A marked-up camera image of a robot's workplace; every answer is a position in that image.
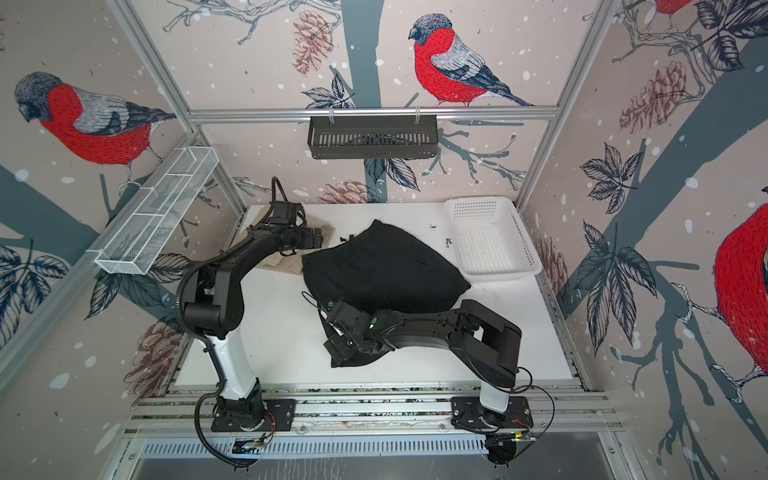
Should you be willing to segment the beige drawstring shorts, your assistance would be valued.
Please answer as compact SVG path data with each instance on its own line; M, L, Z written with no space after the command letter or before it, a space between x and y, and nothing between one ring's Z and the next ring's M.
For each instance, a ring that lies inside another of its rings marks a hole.
M331 237L335 233L335 228L327 223L322 225L315 224L314 220L310 222L310 226L321 230L323 238L321 247L327 248L330 244ZM257 265L257 268L278 273L301 275L303 270L302 257L308 253L309 250L300 250L295 255L291 256L283 256L280 253L274 253L261 261Z

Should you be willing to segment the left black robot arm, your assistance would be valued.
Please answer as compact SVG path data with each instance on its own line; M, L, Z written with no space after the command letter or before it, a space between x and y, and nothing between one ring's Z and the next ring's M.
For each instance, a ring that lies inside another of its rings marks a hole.
M273 201L264 217L247 227L243 240L182 274L176 316L187 333L203 343L213 364L220 414L253 421L266 417L259 380L239 331L245 313L243 278L273 254L294 255L318 249L322 243L322 231L308 226L301 204Z

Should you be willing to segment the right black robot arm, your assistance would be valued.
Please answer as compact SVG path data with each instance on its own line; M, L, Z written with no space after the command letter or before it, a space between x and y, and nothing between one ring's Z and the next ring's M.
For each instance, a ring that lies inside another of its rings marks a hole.
M476 300L465 299L444 312L380 309L373 314L340 301L324 315L324 323L329 327L324 347L334 367L351 367L356 360L370 363L403 348L444 349L482 381L483 412L509 410L522 330Z

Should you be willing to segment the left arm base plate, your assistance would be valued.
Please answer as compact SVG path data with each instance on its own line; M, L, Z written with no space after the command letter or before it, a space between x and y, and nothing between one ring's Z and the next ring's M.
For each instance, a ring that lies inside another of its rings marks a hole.
M256 400L218 399L211 430L226 433L287 432L291 430L296 409L292 399Z

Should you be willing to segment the white plastic laundry basket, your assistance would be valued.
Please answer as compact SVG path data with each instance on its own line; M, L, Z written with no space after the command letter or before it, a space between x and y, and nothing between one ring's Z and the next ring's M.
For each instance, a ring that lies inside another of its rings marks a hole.
M511 199L467 197L444 203L457 266L472 283L536 276L543 266Z

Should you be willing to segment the black shorts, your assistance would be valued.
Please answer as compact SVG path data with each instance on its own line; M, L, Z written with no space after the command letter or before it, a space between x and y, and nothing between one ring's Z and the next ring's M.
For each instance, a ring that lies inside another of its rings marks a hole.
M302 271L323 312L338 301L369 315L381 309L445 312L471 287L440 253L379 220L336 247L305 255Z

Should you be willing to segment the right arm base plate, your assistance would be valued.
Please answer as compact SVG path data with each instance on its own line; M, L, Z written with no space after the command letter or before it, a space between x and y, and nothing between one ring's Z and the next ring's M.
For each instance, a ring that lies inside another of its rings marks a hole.
M504 413L482 406L478 397L452 397L450 403L451 424L460 430L490 434L499 430L533 428L531 410L524 396L511 396Z

